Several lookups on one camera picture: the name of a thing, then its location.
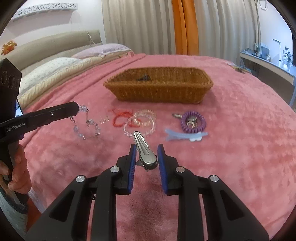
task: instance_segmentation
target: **figurine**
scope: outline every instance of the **figurine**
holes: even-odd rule
[[[9,41],[7,44],[4,44],[2,46],[2,53],[1,55],[6,55],[8,54],[9,52],[13,51],[15,46],[17,46],[17,43],[13,42],[12,40]]]
[[[288,47],[285,46],[285,50],[283,50],[283,56],[281,58],[281,68],[286,70],[286,71],[290,71],[290,68],[292,66],[292,54],[288,51]]]

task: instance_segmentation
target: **curtain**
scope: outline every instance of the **curtain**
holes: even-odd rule
[[[193,0],[172,0],[176,53],[199,55],[198,27]]]
[[[107,43],[135,53],[175,54],[171,0],[102,0]]]
[[[239,52],[261,41],[255,0],[194,0],[200,55],[239,64]]]

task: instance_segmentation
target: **pink blanket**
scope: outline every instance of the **pink blanket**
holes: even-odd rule
[[[202,56],[145,56],[114,60],[94,67],[44,96],[27,111],[75,101],[85,104],[99,122],[109,110],[152,109],[156,132],[147,137],[156,152],[166,153],[194,174],[216,174],[247,205],[274,236],[296,204],[296,114],[270,87],[250,74],[234,71],[227,61]],[[103,87],[110,76],[126,68],[192,66],[205,70],[214,87],[200,105],[124,103]],[[200,112],[209,133],[201,142],[166,142],[165,128],[181,131],[172,113]],[[78,114],[78,125],[85,116]],[[133,140],[112,122],[101,125],[99,140],[79,139],[69,119],[25,135],[33,189],[45,207],[77,176],[100,174],[126,155]],[[161,189],[158,168],[136,167],[130,196],[118,196],[118,240],[176,240],[178,198]]]

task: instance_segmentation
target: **orange curtain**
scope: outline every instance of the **orange curtain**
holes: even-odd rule
[[[194,0],[172,0],[176,54],[199,55]]]

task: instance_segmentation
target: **wall decoration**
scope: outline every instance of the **wall decoration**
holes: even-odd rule
[[[12,17],[11,21],[14,22],[17,19],[21,19],[23,17],[27,17],[30,15],[35,15],[37,13],[42,12],[50,12],[50,11],[75,11],[78,9],[77,3],[47,3],[34,5],[26,8],[19,9]]]
[[[9,52],[13,51],[15,46],[17,46],[17,43],[13,42],[12,40],[9,41],[7,44],[4,44],[2,46],[2,52],[1,52],[1,55],[6,55],[8,54]]]

